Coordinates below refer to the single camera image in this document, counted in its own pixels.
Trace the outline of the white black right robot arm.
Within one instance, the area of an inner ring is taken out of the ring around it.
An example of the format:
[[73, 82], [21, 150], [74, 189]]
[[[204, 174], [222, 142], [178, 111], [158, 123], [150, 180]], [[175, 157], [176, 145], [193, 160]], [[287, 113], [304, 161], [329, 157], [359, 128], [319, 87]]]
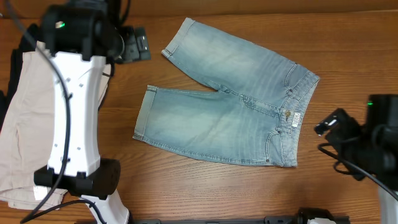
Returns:
[[325, 137], [318, 150], [336, 160], [336, 172], [379, 186], [381, 222], [397, 223], [397, 95], [369, 95], [362, 125], [338, 108], [314, 131]]

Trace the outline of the light blue denim shorts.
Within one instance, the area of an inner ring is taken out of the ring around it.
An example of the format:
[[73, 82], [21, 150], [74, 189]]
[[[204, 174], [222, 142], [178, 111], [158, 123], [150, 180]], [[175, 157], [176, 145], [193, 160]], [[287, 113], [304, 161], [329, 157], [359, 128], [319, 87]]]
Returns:
[[193, 159], [297, 165], [319, 78], [250, 41], [186, 18], [162, 54], [207, 91], [148, 86], [134, 139]]

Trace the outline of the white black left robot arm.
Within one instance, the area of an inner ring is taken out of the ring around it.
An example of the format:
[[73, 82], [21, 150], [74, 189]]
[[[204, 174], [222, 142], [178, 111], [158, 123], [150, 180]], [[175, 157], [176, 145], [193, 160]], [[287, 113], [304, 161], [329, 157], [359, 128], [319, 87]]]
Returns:
[[48, 162], [34, 183], [65, 189], [86, 204], [96, 223], [132, 223], [117, 191], [121, 165], [98, 150], [100, 82], [106, 64], [150, 59], [143, 28], [125, 26], [118, 0], [50, 6], [40, 28], [44, 59], [53, 69], [54, 134]]

